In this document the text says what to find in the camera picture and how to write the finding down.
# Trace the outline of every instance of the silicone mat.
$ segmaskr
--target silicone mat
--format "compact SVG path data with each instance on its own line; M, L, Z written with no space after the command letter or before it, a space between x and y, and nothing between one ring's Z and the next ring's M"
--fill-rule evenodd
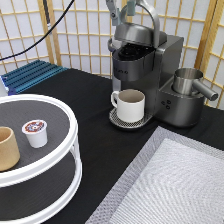
M110 218L165 138L224 160L222 151L158 127L92 216L87 220L87 224L109 223Z
M0 188L0 222L36 214L53 204L72 183L75 169L74 158L68 153L59 163L37 177Z
M22 126L31 120L47 122L48 143L38 149L32 148ZM20 151L19 162L11 169L27 166L51 153L68 134L70 122L59 107L36 100L15 101L0 104L0 126L10 127L16 136Z
M165 139L110 224L223 223L224 161Z

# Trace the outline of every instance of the drip tray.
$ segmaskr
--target drip tray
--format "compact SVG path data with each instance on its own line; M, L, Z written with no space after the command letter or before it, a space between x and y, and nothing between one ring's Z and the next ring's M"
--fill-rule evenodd
M146 125L152 119L152 115L145 113L144 117L140 121L128 123L118 118L117 109L114 108L113 110L110 111L109 119L111 123L118 128L124 129L126 131L134 131Z

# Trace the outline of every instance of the coffee mug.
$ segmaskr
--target coffee mug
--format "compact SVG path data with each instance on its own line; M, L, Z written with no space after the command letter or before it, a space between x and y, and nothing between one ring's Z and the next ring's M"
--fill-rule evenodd
M0 127L0 171L10 169L19 159L20 153L13 130Z
M122 121L133 123L144 117L145 95L138 90L114 91L111 94L111 102L117 108L117 116Z

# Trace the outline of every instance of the table surface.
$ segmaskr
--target table surface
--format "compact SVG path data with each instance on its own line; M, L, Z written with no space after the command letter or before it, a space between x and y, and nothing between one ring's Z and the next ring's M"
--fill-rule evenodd
M70 203L46 224L85 223L158 126L224 150L224 111L218 109L204 106L199 123L192 128L175 128L153 120L138 131L125 132L109 121L109 79L70 69L23 93L65 102L79 125L81 184Z

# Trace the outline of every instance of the white rim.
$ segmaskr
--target white rim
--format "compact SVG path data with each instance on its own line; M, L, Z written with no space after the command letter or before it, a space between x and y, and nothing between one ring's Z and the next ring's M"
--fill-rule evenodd
M22 100L37 100L47 102L61 108L69 118L69 132L64 141L54 151L49 153L44 158L25 167L0 174L0 187L6 187L26 181L50 169L68 153L68 151L74 144L75 139L77 138L78 124L75 115L70 109L70 107L67 106L65 103L61 102L60 100L42 95L24 94L17 96L1 97L0 104Z
M11 220L11 221L0 221L2 224L38 224L38 223L43 223L44 221L50 219L52 216L57 214L61 209L63 209L68 202L72 199L76 191L78 190L78 187L81 182L82 178L82 162L80 159L75 159L76 163L76 170L75 170L75 176L74 179L67 189L67 191L57 200L55 201L52 205L49 207L45 208L44 210L28 216L26 218L22 219L17 219L17 220Z

